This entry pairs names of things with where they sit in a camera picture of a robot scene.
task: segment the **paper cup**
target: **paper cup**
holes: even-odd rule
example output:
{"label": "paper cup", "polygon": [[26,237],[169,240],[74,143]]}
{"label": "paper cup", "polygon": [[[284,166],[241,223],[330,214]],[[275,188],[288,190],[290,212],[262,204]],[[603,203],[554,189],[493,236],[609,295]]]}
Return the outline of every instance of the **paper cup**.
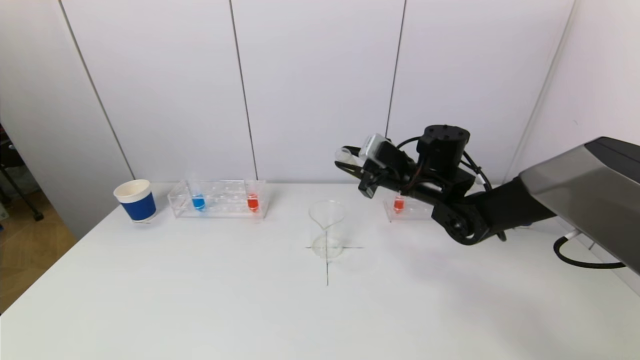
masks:
{"label": "paper cup", "polygon": [[113,196],[134,222],[144,222],[156,213],[156,203],[149,180],[128,181],[113,190]]}

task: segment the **black cable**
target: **black cable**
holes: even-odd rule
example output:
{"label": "black cable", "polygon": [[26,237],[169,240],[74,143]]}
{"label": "black cable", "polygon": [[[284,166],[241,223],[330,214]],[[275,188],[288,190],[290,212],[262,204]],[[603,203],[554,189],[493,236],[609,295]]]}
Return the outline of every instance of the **black cable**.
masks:
{"label": "black cable", "polygon": [[419,136],[416,136],[415,138],[407,139],[407,140],[405,140],[405,141],[401,142],[400,144],[398,144],[398,146],[396,146],[396,147],[397,147],[398,149],[400,149],[401,147],[405,146],[406,144],[408,144],[408,143],[410,143],[410,142],[417,141],[417,140],[420,140],[420,137],[419,137]]}
{"label": "black cable", "polygon": [[561,237],[560,239],[556,240],[556,242],[554,243],[554,252],[556,253],[556,255],[560,258],[560,260],[564,261],[565,263],[569,264],[569,265],[573,265],[573,266],[577,266],[579,268],[587,268],[587,269],[619,269],[619,268],[623,268],[626,265],[624,265],[623,263],[583,263],[582,261],[577,261],[577,260],[573,260],[570,259],[564,255],[562,255],[560,253],[560,247],[562,245],[564,245],[564,243],[566,243],[567,241],[569,241],[569,239],[567,239],[565,236]]}
{"label": "black cable", "polygon": [[[464,161],[460,161],[460,162],[463,165],[465,165],[466,167],[468,167],[471,170],[473,170],[477,175],[480,175],[482,177],[482,180],[484,182],[484,184],[483,184],[484,190],[486,192],[489,192],[491,189],[493,189],[493,187],[491,186],[491,182],[489,182],[489,179],[487,178],[487,176],[482,171],[482,168],[477,166],[475,161],[471,158],[471,156],[469,156],[469,154],[467,154],[466,151],[463,152],[462,155],[465,157],[465,159],[467,159],[467,161],[469,163],[465,163]],[[502,241],[507,241],[507,234],[505,234],[504,231],[500,231],[500,232],[496,233],[496,235],[498,236],[498,239],[500,239]]]}

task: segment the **cross mark on table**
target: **cross mark on table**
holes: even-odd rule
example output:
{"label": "cross mark on table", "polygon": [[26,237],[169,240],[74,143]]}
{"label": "cross mark on table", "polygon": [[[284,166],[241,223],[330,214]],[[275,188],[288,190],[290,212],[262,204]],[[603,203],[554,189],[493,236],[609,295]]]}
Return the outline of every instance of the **cross mark on table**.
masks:
{"label": "cross mark on table", "polygon": [[[324,248],[324,265],[326,267],[326,285],[329,286],[329,252],[327,251],[327,244],[325,243]],[[313,249],[311,246],[306,246],[305,249]],[[364,246],[343,246],[342,249],[364,249]]]}

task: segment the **blue liquid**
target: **blue liquid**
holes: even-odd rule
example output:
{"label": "blue liquid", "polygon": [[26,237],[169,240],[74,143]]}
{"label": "blue liquid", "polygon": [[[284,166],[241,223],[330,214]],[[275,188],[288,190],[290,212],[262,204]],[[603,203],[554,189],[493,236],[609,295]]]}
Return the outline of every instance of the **blue liquid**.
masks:
{"label": "blue liquid", "polygon": [[193,201],[193,207],[196,208],[196,210],[205,211],[207,209],[202,194],[192,197],[191,201]]}

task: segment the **glass beaker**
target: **glass beaker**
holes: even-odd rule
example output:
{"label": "glass beaker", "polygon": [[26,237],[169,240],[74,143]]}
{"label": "glass beaker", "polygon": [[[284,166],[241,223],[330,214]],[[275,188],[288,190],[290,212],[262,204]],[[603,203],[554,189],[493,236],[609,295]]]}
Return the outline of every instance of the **glass beaker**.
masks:
{"label": "glass beaker", "polygon": [[340,255],[344,244],[347,211],[334,200],[319,201],[309,207],[311,249],[322,258]]}

